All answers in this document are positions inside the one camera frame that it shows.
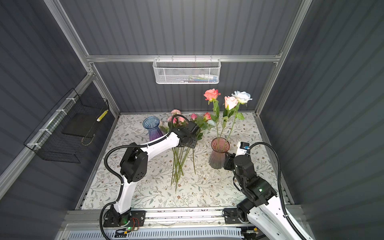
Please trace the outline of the red pink rose stem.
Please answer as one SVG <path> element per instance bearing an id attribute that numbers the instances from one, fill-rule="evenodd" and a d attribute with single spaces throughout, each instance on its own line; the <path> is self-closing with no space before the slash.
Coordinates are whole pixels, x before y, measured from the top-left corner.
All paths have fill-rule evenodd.
<path id="1" fill-rule="evenodd" d="M 211 114 L 210 113 L 205 113 L 203 116 L 197 115 L 198 118 L 196 120 L 197 126 L 200 128 L 200 130 L 197 133 L 197 140 L 202 140 L 203 134 L 205 130 L 210 130 L 215 126 L 215 122 L 212 121 Z M 187 120 L 185 120 L 182 117 L 178 118 L 179 125 L 185 127 L 187 125 Z"/>

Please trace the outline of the pink glass vase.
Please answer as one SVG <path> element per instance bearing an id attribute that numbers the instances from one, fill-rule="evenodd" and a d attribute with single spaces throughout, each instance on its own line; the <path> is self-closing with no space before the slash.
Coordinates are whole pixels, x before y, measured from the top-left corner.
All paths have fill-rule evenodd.
<path id="1" fill-rule="evenodd" d="M 221 169 L 224 167 L 226 153 L 230 149 L 230 143 L 225 138 L 215 138 L 211 142 L 212 152 L 209 157 L 209 165 L 213 169 Z"/>

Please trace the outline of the white spray rose stem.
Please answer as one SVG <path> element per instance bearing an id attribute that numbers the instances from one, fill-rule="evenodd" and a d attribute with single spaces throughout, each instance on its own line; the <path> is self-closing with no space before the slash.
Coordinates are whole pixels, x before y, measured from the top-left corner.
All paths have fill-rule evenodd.
<path id="1" fill-rule="evenodd" d="M 197 133 L 196 133 L 196 144 L 197 144 L 197 141 L 203 138 L 203 134 L 205 130 L 210 130 L 215 126 L 215 122 L 211 119 L 207 119 L 206 117 L 204 118 L 193 117 L 191 120 L 189 120 L 189 123 L 195 123 L 200 128 L 199 130 L 197 130 Z M 181 176 L 184 175 L 183 166 L 187 161 L 187 158 L 189 157 L 190 150 L 192 150 L 193 163 L 195 163 L 194 148 L 195 147 L 185 147 L 185 146 L 172 148 L 173 155 L 174 155 L 174 163 L 173 163 L 171 184 L 175 184 L 175 190 L 177 189 L 177 187 L 180 186 L 179 180 Z"/>

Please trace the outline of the deep pink rose stem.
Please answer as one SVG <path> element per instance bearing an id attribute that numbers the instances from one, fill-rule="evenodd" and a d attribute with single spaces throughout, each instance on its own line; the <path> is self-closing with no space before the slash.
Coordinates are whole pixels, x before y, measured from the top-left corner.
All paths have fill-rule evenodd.
<path id="1" fill-rule="evenodd" d="M 206 98 L 206 101 L 208 101 L 208 104 L 213 104 L 213 112 L 214 115 L 211 116 L 212 120 L 216 124 L 216 130 L 217 130 L 217 138 L 219 138 L 219 116 L 220 116 L 220 107 L 219 107 L 219 97 L 220 93 L 219 90 L 216 89 L 210 89 L 205 91 L 204 97 Z"/>

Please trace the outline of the light pink rose stem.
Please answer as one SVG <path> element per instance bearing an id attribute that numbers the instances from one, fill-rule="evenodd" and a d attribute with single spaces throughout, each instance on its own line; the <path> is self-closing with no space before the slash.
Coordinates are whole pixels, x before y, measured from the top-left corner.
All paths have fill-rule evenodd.
<path id="1" fill-rule="evenodd" d="M 224 106 L 225 106 L 225 109 L 223 111 L 223 117 L 222 117 L 222 120 L 223 120 L 222 121 L 222 130 L 220 131 L 219 138 L 222 138 L 223 132 L 226 129 L 228 121 L 233 120 L 230 133 L 227 136 L 227 139 L 229 139 L 231 134 L 232 134 L 235 122 L 236 122 L 240 103 L 236 97 L 233 97 L 233 96 L 232 97 L 225 97 Z"/>

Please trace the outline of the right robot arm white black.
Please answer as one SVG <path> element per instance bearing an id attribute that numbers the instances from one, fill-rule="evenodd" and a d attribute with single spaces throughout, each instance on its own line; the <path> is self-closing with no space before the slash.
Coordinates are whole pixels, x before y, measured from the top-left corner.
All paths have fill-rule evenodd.
<path id="1" fill-rule="evenodd" d="M 283 209 L 276 190 L 257 175 L 250 154 L 225 154 L 224 169 L 234 174 L 245 199 L 232 209 L 226 222 L 250 223 L 270 240 L 312 240 L 313 237 Z"/>

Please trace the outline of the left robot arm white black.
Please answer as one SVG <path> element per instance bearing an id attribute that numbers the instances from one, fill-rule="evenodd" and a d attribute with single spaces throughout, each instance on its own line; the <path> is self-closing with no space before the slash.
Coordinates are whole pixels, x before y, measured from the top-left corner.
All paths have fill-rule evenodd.
<path id="1" fill-rule="evenodd" d="M 194 149 L 200 134 L 200 127 L 189 121 L 185 126 L 171 127 L 168 133 L 148 143 L 138 145 L 131 143 L 113 148 L 104 158 L 105 168 L 119 178 L 121 182 L 117 199 L 109 203 L 107 213 L 115 225 L 125 227 L 133 221 L 131 214 L 133 193 L 138 182 L 146 175 L 148 162 L 157 155 L 177 147 Z M 126 149 L 120 162 L 120 172 L 114 171 L 108 159 L 117 150 Z"/>

